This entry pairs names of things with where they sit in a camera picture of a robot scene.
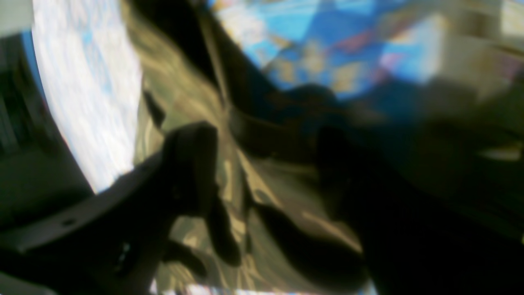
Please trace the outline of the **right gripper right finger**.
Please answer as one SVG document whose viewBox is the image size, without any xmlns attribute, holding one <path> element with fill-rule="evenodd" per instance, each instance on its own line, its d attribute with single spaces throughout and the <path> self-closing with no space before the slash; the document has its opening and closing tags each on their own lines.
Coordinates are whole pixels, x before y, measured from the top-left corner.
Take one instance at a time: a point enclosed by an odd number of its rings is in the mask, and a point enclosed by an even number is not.
<svg viewBox="0 0 524 295">
<path fill-rule="evenodd" d="M 355 231 L 381 295 L 522 295 L 522 237 L 414 187 L 335 127 L 317 134 L 328 216 Z"/>
</svg>

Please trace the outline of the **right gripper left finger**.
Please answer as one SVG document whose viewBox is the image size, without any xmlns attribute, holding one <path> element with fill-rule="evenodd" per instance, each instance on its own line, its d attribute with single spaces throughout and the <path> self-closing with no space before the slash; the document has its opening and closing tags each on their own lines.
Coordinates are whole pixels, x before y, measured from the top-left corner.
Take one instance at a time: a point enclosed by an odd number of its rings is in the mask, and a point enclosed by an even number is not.
<svg viewBox="0 0 524 295">
<path fill-rule="evenodd" d="M 160 262 L 199 276 L 203 263 L 169 241 L 180 216 L 206 217 L 217 195 L 217 129 L 192 123 L 101 194 L 1 233 L 1 273 L 58 295 L 146 295 Z"/>
</svg>

